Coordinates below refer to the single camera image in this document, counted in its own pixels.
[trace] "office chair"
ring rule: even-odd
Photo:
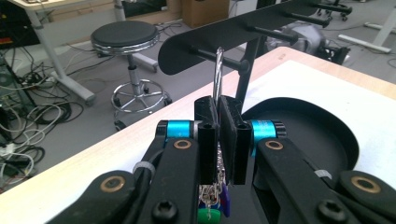
[[[335,0],[332,4],[327,4],[327,5],[334,6],[334,7],[345,7],[345,8],[350,8],[349,13],[352,11],[352,8],[351,8],[351,7],[347,7],[347,6],[345,6],[345,5],[340,4],[340,0]],[[321,15],[322,15],[322,12],[321,12],[321,11],[322,11],[322,9],[318,9],[318,12],[317,12],[317,15],[318,15],[318,16],[321,16]],[[331,21],[331,20],[332,20],[332,11],[330,11],[330,10],[325,10],[325,13],[327,14],[327,19],[328,19],[329,21]],[[342,19],[343,21],[347,21],[347,14],[349,14],[349,13],[341,12],[341,13],[340,13],[341,19]]]
[[[157,28],[143,21],[116,21],[95,30],[91,35],[93,48],[105,55],[126,55],[130,82],[119,85],[111,96],[111,104],[116,109],[114,124],[119,131],[125,124],[118,119],[120,112],[139,113],[151,109],[160,102],[172,103],[162,86],[150,80],[140,79],[133,54],[149,49],[160,38]]]

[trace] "cable tie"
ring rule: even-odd
[[[332,179],[332,175],[327,171],[327,170],[316,170],[315,174],[319,177],[329,177],[330,179]]]
[[[134,165],[134,170],[133,173],[137,170],[137,168],[146,168],[151,171],[151,179],[155,175],[155,167],[153,164],[151,164],[149,161],[140,161],[137,164]]]

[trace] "stool seat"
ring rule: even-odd
[[[143,21],[116,21],[91,35],[94,49],[109,55],[128,55],[154,46],[160,38],[157,28]]]

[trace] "metal hook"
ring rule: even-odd
[[[221,96],[221,80],[222,80],[222,65],[223,65],[223,56],[224,48],[219,47],[217,51],[216,57],[216,71],[215,71],[215,80],[213,87],[213,99],[215,101],[215,105],[219,108],[219,98]]]

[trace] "stool wheel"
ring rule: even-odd
[[[116,129],[118,132],[121,131],[122,129],[126,128],[126,125],[120,120],[114,121],[114,125],[116,126]]]
[[[116,105],[116,106],[121,106],[120,98],[115,97],[114,100],[113,100],[113,102],[114,102],[114,105]]]
[[[173,103],[173,100],[168,92],[165,93],[165,99],[163,100],[163,105],[167,106]]]

